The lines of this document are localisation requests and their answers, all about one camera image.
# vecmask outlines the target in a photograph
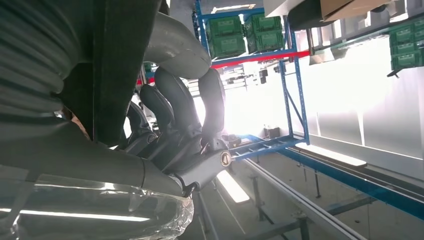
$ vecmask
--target fluorescent light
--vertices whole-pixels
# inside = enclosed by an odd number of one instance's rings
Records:
[[[227,193],[236,203],[245,202],[250,199],[242,187],[234,180],[234,178],[226,171],[218,173],[216,176],[219,182],[224,186]]]
[[[9,213],[10,211],[11,211],[10,208],[0,208],[0,212]],[[150,218],[136,217],[136,216],[66,213],[66,212],[54,212],[54,211],[21,210],[19,213],[28,214],[28,215],[42,215],[42,216],[84,218],[84,219],[105,219],[105,220],[117,220],[117,221],[128,221],[128,222],[144,222],[144,221],[150,220]]]
[[[347,156],[335,151],[331,151],[331,150],[327,150],[325,148],[319,147],[319,146],[314,146],[314,145],[307,145],[306,143],[302,142],[302,143],[298,143],[296,144],[296,147],[300,148],[300,149],[304,149],[307,151],[311,151],[313,153],[322,155],[324,157],[327,158],[331,158],[340,162],[343,162],[345,164],[349,164],[355,167],[359,167],[359,166],[364,166],[367,164],[366,161],[351,157],[351,156]]]

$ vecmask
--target ceiling light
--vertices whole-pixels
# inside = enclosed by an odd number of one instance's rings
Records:
[[[327,150],[325,148],[319,147],[319,146],[314,146],[314,145],[307,145],[306,143],[302,142],[302,143],[298,143],[296,144],[296,147],[300,148],[300,149],[304,149],[310,152],[313,152],[315,154],[319,154],[322,155],[324,157],[327,158],[331,158],[334,160],[337,160],[339,162],[345,163],[345,164],[349,164],[355,167],[362,167],[362,166],[366,166],[367,162],[351,157],[351,156],[347,156],[335,151],[331,151],[331,150]]]
[[[226,170],[218,173],[216,177],[234,202],[242,203],[250,199],[247,193]]]

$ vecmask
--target metal rail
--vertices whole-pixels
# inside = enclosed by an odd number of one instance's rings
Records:
[[[292,199],[293,203],[295,203],[309,219],[321,226],[328,233],[335,236],[338,240],[366,240],[365,237],[361,236],[330,213],[304,197],[280,179],[276,178],[251,159],[244,159],[244,162],[262,178],[275,186],[279,192]]]

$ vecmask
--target white wall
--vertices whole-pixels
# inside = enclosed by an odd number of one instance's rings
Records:
[[[304,58],[300,69],[312,144],[424,180],[418,94],[424,67],[386,77],[391,72],[387,37],[366,41],[343,59],[309,66]],[[300,106],[296,76],[286,81]],[[293,129],[303,132],[293,110],[291,118]]]

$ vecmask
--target gray pipe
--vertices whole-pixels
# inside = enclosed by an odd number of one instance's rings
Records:
[[[5,130],[19,129],[16,123],[9,123],[8,127],[2,124]],[[25,127],[30,136],[38,127],[43,130],[42,124]],[[51,125],[50,129],[51,132],[37,137],[0,140],[0,164],[40,174],[136,186],[182,196],[181,187],[151,162],[95,144],[86,139],[76,124],[65,120]]]
[[[198,79],[211,66],[211,57],[181,22],[158,13],[144,60],[154,62],[172,75]]]

